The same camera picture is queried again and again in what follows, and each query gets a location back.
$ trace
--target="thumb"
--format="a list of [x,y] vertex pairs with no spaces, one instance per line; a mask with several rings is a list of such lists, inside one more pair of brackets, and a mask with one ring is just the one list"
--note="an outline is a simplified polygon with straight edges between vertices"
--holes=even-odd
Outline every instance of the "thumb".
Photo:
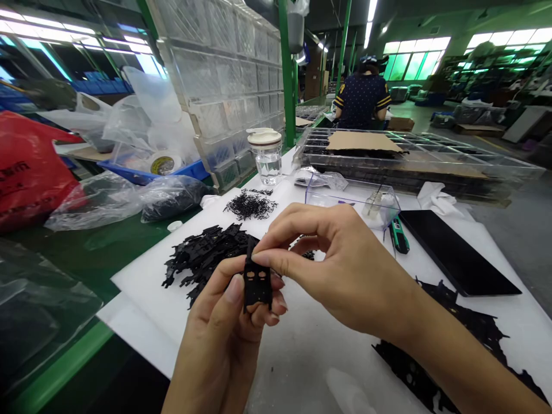
[[261,266],[271,267],[281,275],[295,280],[312,295],[310,290],[313,288],[315,281],[313,276],[317,266],[312,260],[305,259],[295,252],[278,248],[258,252],[251,259]]
[[243,307],[243,276],[235,274],[211,312],[207,331],[214,346],[226,343]]

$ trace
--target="green utility knife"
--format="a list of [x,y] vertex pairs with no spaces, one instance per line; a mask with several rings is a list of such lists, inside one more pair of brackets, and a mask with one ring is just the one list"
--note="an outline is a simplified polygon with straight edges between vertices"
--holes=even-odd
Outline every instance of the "green utility knife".
[[401,221],[398,217],[394,218],[391,224],[389,225],[389,231],[393,240],[393,245],[395,249],[402,254],[407,254],[410,251],[410,245],[408,240],[403,232],[403,226],[401,226]]

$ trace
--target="concrete floor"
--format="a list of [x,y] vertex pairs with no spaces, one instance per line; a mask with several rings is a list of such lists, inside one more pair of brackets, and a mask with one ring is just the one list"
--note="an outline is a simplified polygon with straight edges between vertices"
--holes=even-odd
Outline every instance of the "concrete floor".
[[[481,140],[449,129],[430,127],[433,112],[452,111],[455,106],[453,102],[446,102],[444,106],[428,108],[404,102],[390,108],[395,116],[413,119],[415,133],[432,132],[484,150],[525,158],[527,153],[502,139],[485,137]],[[552,254],[548,238],[552,235],[552,172],[546,171],[539,180],[527,182],[510,199],[512,203],[505,209],[473,205],[471,213],[487,227],[525,286],[552,318]]]

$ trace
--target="worker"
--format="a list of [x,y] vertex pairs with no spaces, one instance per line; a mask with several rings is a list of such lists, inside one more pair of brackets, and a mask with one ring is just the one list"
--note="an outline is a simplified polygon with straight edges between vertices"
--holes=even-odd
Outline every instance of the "worker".
[[357,71],[345,79],[335,100],[335,119],[340,129],[383,129],[391,96],[379,76],[375,56],[364,56]]
[[[308,236],[288,250],[300,235]],[[326,256],[313,262],[301,256],[307,250]],[[348,204],[291,204],[252,259],[295,280],[345,326],[407,352],[463,414],[552,413],[418,286]],[[272,275],[272,312],[256,304],[243,313],[244,264],[245,256],[223,260],[192,307],[163,414],[244,412],[263,325],[287,310],[284,282]]]

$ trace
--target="hand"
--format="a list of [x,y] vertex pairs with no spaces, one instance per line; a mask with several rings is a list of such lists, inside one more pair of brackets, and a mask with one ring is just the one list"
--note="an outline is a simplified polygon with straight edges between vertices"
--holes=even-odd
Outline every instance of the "hand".
[[[300,235],[297,244],[290,244]],[[307,260],[307,250],[326,253]],[[299,283],[337,320],[397,343],[413,333],[422,290],[348,204],[291,204],[270,225],[252,259]]]
[[243,413],[255,376],[265,323],[287,305],[282,279],[271,275],[272,312],[257,303],[243,313],[245,256],[220,262],[188,315],[163,413]]

